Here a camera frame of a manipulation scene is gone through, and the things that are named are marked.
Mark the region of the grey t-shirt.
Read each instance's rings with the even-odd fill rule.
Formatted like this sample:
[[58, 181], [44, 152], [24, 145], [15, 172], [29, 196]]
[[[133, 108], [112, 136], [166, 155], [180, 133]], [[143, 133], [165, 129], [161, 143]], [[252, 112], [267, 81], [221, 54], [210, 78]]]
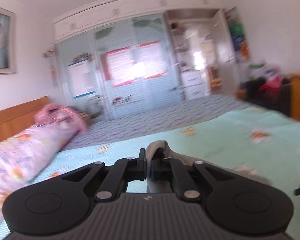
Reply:
[[169, 193], [171, 192], [170, 185], [166, 181], [153, 181], [151, 179], [151, 161], [155, 158], [171, 157], [172, 159], [177, 159], [184, 165], [192, 165], [195, 161], [202, 161], [208, 163], [212, 166], [222, 168], [224, 170], [230, 171], [242, 177], [258, 181], [263, 184], [272, 186], [272, 182], [257, 174], [256, 169], [249, 168], [245, 163], [240, 164], [234, 169], [221, 167], [217, 164], [211, 163], [207, 160], [191, 157], [188, 155], [182, 155], [174, 152], [170, 149], [168, 142], [164, 140], [154, 141], [149, 144], [146, 148], [146, 161], [147, 161], [147, 193]]

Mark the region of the black chair with clothes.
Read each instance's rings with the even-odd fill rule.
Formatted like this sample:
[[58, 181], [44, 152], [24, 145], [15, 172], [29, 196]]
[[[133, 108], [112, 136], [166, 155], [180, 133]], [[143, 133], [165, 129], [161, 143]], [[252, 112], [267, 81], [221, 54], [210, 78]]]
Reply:
[[238, 99], [291, 116], [291, 77], [279, 66], [251, 64], [248, 79], [236, 92]]

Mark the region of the mint green quilted blanket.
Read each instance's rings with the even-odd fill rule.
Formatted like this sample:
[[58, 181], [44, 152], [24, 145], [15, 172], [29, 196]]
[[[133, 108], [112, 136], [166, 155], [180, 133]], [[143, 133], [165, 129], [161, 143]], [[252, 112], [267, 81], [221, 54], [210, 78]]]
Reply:
[[36, 178], [42, 181], [74, 170], [94, 160], [107, 165], [138, 155], [151, 142], [164, 140], [179, 154], [203, 159], [236, 171], [251, 171], [288, 194], [294, 216], [288, 234], [300, 239], [300, 122], [275, 111], [257, 107], [230, 111], [205, 122], [160, 133], [106, 140], [99, 123], [86, 135], [77, 135]]

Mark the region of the frog and heart bedsheet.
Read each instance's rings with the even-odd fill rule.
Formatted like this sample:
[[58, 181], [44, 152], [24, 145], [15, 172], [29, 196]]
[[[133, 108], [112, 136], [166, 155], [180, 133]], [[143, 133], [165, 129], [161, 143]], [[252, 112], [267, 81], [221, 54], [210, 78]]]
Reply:
[[74, 136], [63, 150], [109, 144], [166, 132], [205, 122], [252, 105], [223, 94], [212, 94], [146, 113], [90, 124], [87, 134]]

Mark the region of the pink patterned cloth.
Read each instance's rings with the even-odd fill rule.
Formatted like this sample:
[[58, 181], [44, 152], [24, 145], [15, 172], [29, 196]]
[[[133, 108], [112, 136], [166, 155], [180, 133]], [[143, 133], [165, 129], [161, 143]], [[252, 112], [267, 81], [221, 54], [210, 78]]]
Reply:
[[86, 134], [88, 127], [82, 115], [71, 107], [57, 103], [48, 103], [34, 115], [34, 121], [39, 125], [57, 124], [61, 128], [77, 128], [81, 134]]

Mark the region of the pink floral rolled duvet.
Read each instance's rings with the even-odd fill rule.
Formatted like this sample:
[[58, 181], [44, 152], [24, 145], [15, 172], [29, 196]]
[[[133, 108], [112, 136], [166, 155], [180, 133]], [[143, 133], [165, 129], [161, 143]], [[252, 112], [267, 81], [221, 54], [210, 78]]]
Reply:
[[33, 125], [0, 142], [0, 222], [5, 199], [27, 186], [77, 132], [76, 127]]

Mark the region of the white drawer shelf unit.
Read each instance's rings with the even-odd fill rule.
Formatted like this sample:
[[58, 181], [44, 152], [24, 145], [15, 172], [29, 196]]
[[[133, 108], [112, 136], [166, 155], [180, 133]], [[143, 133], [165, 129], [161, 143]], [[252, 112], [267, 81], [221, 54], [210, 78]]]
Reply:
[[202, 44], [211, 46], [210, 20], [216, 9], [173, 9], [165, 12], [185, 100], [210, 95]]

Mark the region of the small wooden chair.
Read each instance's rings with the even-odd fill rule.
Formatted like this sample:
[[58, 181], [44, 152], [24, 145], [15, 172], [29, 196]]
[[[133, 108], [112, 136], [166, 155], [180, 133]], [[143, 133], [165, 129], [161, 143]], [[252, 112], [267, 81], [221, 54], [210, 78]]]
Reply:
[[211, 66], [207, 67], [207, 73], [209, 76], [210, 88], [213, 93], [221, 92], [222, 79], [219, 77], [217, 70]]

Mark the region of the wooden headboard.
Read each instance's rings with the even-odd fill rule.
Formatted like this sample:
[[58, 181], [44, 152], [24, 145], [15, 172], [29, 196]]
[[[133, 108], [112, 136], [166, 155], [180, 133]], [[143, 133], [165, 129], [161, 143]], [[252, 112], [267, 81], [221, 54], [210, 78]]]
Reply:
[[32, 126], [35, 114], [50, 102], [44, 96], [0, 111], [0, 142]]

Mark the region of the blue sliding door wardrobe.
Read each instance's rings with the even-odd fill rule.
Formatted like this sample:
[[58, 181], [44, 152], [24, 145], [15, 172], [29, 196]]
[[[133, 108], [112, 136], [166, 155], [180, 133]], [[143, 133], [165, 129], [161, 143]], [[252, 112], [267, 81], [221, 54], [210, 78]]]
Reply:
[[164, 13], [220, 9], [221, 0], [113, 0], [57, 20], [55, 41], [69, 58], [89, 50], [106, 113], [122, 118], [181, 102], [180, 79]]

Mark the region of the white room door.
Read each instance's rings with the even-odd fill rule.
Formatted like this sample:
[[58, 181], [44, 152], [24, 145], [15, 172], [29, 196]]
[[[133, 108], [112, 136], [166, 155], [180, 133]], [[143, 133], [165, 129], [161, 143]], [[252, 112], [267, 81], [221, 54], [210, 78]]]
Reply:
[[224, 94], [236, 96], [240, 84], [238, 65], [223, 10], [218, 10], [211, 18], [210, 27], [222, 82], [221, 91]]

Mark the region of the hanging bags on wall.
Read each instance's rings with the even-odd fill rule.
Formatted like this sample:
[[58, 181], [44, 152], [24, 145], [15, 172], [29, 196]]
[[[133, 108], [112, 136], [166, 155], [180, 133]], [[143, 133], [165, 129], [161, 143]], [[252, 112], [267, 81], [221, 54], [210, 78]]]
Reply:
[[236, 59], [238, 62], [250, 60], [250, 51], [245, 36], [243, 23], [238, 13], [237, 7], [233, 7], [225, 13], [226, 21], [230, 31]]

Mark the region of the framed wall picture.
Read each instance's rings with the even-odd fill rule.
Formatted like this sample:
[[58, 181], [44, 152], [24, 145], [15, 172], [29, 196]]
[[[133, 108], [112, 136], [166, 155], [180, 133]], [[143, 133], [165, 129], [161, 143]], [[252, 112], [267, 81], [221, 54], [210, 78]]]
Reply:
[[0, 8], [0, 75], [15, 74], [16, 15]]

